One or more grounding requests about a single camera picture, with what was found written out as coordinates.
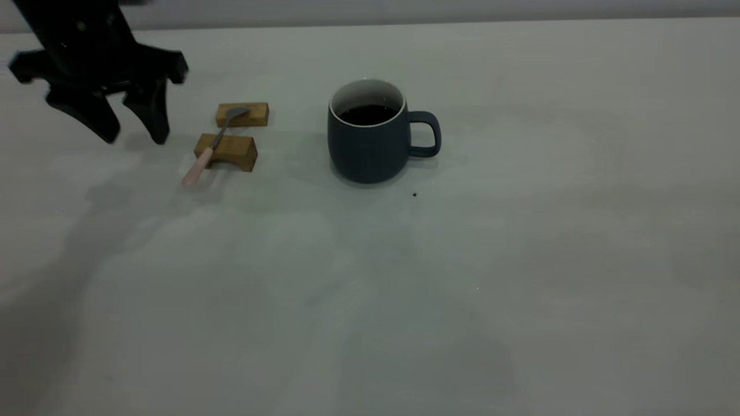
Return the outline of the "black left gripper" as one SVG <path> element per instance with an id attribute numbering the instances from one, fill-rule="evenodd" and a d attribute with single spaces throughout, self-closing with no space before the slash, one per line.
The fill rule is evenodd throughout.
<path id="1" fill-rule="evenodd" d="M 40 42 L 39 50 L 18 51 L 11 60 L 16 79 L 66 86 L 50 87 L 48 105 L 108 144 L 116 141 L 121 124 L 105 96 L 92 91 L 130 86 L 124 105 L 153 142 L 166 143 L 167 80 L 184 82 L 188 66 L 182 52 L 138 43 L 116 1 L 16 1 L 15 6 Z"/>

